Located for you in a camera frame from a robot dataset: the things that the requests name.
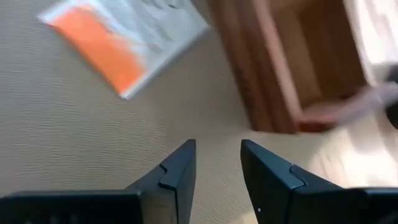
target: floor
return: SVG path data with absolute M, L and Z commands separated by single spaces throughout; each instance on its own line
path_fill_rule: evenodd
M 188 138 L 198 140 L 194 224 L 252 218 L 241 139 L 344 187 L 398 185 L 398 135 L 382 114 L 322 135 L 251 131 L 215 31 L 132 100 L 120 99 L 35 18 L 55 1 L 0 7 L 0 195 L 120 189 Z M 205 1 L 193 2 L 211 24 Z

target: orange label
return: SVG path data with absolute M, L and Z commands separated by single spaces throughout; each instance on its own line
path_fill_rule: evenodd
M 112 84 L 119 94 L 145 72 L 131 43 L 110 32 L 88 8 L 72 7 L 51 25 L 71 41 Z

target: orange and white packet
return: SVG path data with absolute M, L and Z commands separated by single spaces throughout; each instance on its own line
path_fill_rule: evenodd
M 125 99 L 208 29 L 189 0 L 64 0 L 39 19 L 67 38 Z

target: black plastic object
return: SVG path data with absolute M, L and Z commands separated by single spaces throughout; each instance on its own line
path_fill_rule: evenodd
M 398 189 L 343 189 L 250 140 L 241 161 L 259 224 L 398 223 Z
M 387 77 L 387 82 L 395 82 L 398 84 L 398 66 L 395 65 L 391 68 Z M 386 115 L 390 123 L 398 129 L 398 102 L 386 108 Z
M 188 224 L 196 180 L 195 140 L 124 190 L 19 192 L 0 198 L 0 223 Z

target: wooden furniture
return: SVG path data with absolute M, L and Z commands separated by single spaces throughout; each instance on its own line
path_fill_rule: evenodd
M 368 83 L 343 0 L 208 4 L 254 130 L 322 132 L 365 110 L 355 95 Z

